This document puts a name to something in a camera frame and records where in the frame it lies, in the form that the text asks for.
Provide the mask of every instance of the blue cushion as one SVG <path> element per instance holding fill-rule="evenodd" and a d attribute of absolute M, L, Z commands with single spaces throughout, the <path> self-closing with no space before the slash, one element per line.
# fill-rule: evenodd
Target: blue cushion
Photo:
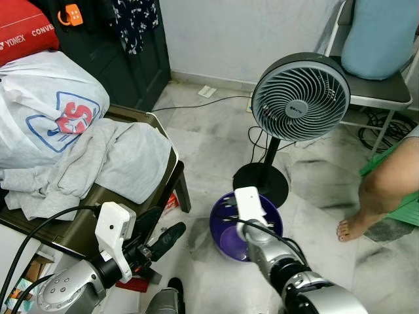
<path fill-rule="evenodd" d="M 419 0 L 356 0 L 342 50 L 345 70 L 369 80 L 396 73 L 412 54 L 418 6 Z"/>

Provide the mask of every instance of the green cloth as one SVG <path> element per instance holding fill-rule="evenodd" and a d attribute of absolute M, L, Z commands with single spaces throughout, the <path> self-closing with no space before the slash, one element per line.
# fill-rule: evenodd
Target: green cloth
<path fill-rule="evenodd" d="M 382 154 L 375 155 L 372 160 L 359 171 L 359 174 L 362 177 L 366 176 L 377 168 L 378 165 L 380 165 L 396 148 L 397 145 L 389 148 Z M 388 214 L 387 217 L 419 226 L 419 191 L 404 197 L 399 208 Z"/>

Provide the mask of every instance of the white bracket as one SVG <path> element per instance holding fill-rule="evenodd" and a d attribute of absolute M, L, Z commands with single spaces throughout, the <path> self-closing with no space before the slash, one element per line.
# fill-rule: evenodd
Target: white bracket
<path fill-rule="evenodd" d="M 122 253 L 122 244 L 124 240 L 131 238 L 136 217 L 135 211 L 122 204 L 113 201 L 103 203 L 94 232 L 98 239 L 100 254 L 105 261 L 113 258 L 117 263 L 122 273 L 120 281 L 123 283 L 132 278 L 132 272 Z"/>
<path fill-rule="evenodd" d="M 257 188 L 254 186 L 237 188 L 234 190 L 234 196 L 236 197 L 237 202 L 238 218 L 244 221 L 255 219 L 265 226 L 268 226 L 268 223 L 264 218 L 266 212 L 262 208 Z M 243 241 L 246 241 L 243 234 L 243 225 L 243 222 L 238 222 L 236 228 L 238 235 L 243 239 Z"/>

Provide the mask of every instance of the fan grille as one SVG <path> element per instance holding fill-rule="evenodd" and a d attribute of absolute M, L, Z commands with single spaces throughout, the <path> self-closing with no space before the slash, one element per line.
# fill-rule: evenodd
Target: fan grille
<path fill-rule="evenodd" d="M 252 99 L 260 127 L 286 141 L 306 141 L 334 128 L 350 100 L 348 83 L 333 67 L 316 61 L 281 65 L 258 83 Z"/>

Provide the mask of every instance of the chair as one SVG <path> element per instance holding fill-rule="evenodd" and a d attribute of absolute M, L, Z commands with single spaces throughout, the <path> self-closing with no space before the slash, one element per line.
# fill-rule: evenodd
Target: chair
<path fill-rule="evenodd" d="M 331 38 L 327 45 L 325 55 L 340 62 L 340 55 L 344 46 L 345 40 L 348 37 L 349 31 L 352 26 L 354 17 L 355 0 L 346 0 L 341 4 L 335 24 L 333 26 Z M 407 74 L 403 78 L 401 72 L 397 72 L 392 77 L 386 80 L 365 80 L 356 77 L 345 71 L 348 84 L 351 90 L 351 104 L 364 107 L 372 107 L 379 109 L 387 109 L 388 115 L 383 126 L 368 126 L 364 124 L 357 124 L 353 122 L 342 121 L 342 124 L 351 126 L 361 126 L 362 128 L 369 128 L 380 131 L 377 140 L 374 144 L 372 155 L 377 151 L 381 140 L 392 121 L 395 111 L 402 111 L 409 107 L 412 103 L 409 90 L 407 88 L 408 81 L 412 77 L 415 66 L 419 60 L 419 50 L 414 53 L 412 62 Z"/>
<path fill-rule="evenodd" d="M 162 135 L 168 137 L 156 116 L 151 113 L 111 105 L 105 117 L 121 122 L 148 123 L 158 129 Z M 137 215 L 140 215 L 154 206 L 164 207 L 175 190 L 181 209 L 188 213 L 191 210 L 191 202 L 183 169 L 183 162 L 179 160 L 176 150 L 172 148 L 162 182 L 144 203 L 138 205 L 95 183 L 87 197 L 81 201 L 81 205 L 95 205 L 106 201 L 114 201 L 123 203 L 133 209 Z M 21 210 L 9 211 L 5 206 L 0 212 L 1 224 L 24 234 L 32 231 L 43 221 L 41 218 L 27 220 Z M 39 230 L 35 237 L 41 242 L 67 254 L 72 254 L 79 258 L 92 257 L 98 253 L 98 242 L 94 234 L 95 227 L 96 219 L 91 212 L 79 211 L 73 221 L 56 220 Z"/>

